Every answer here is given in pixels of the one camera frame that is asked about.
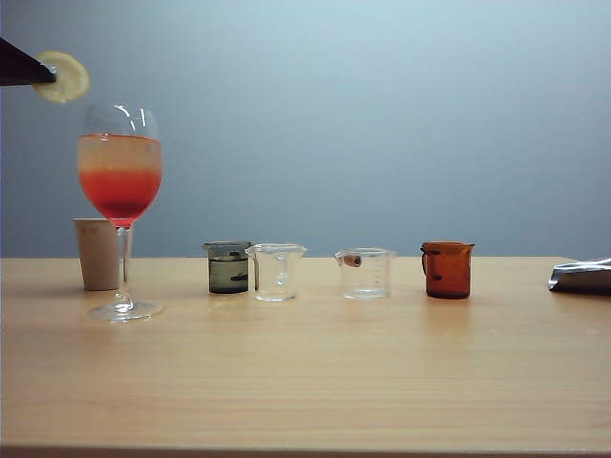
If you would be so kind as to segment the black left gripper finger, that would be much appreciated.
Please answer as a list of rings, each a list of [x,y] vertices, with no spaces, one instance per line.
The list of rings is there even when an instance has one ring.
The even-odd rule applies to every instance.
[[[0,83],[2,87],[51,84],[56,80],[56,71],[42,62],[0,39]]]

